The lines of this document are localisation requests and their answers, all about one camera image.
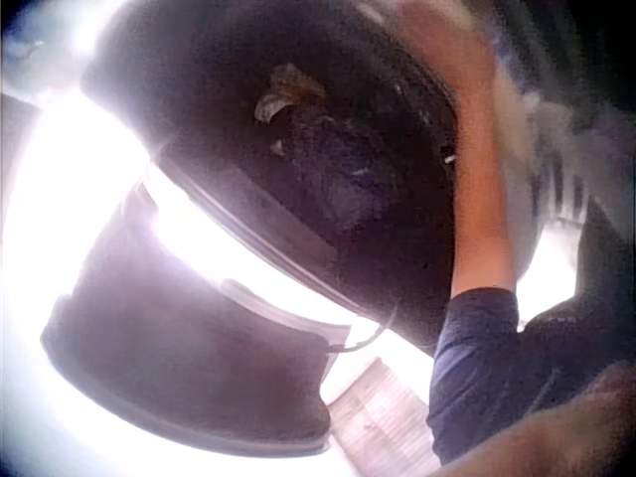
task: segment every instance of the garbage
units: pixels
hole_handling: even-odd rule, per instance
[[[291,63],[275,67],[269,77],[269,91],[260,99],[254,117],[269,124],[286,106],[320,103],[326,97],[324,87]]]
[[[378,131],[363,119],[332,113],[327,91],[293,64],[277,66],[254,117],[269,124],[285,107],[289,123],[270,150],[288,160],[298,185],[334,227],[353,230],[399,199],[397,172]]]

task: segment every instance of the blue sleeve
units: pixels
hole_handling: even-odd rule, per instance
[[[447,307],[430,385],[433,449],[447,463],[511,423],[502,404],[517,361],[519,312],[514,293],[479,288]]]

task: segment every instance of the wooden surface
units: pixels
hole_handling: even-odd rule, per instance
[[[329,408],[335,438],[362,477],[423,476],[439,467],[428,406],[381,360]]]

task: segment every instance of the dark clothing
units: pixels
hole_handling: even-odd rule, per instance
[[[529,412],[568,401],[605,367],[634,360],[632,320],[574,320],[580,300],[517,332],[517,299],[481,288],[448,305],[430,388],[428,424],[445,464]]]
[[[442,464],[535,410],[562,404],[610,364],[636,363],[634,243],[590,201],[576,295],[517,332],[515,295],[481,288],[447,307],[428,424]]]

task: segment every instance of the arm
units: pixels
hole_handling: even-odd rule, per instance
[[[455,263],[451,296],[481,287],[515,289],[505,191],[494,136],[494,60],[481,37],[412,2],[400,35],[453,89],[458,119]]]
[[[570,402],[527,416],[431,477],[627,475],[635,383],[633,366],[612,365]]]

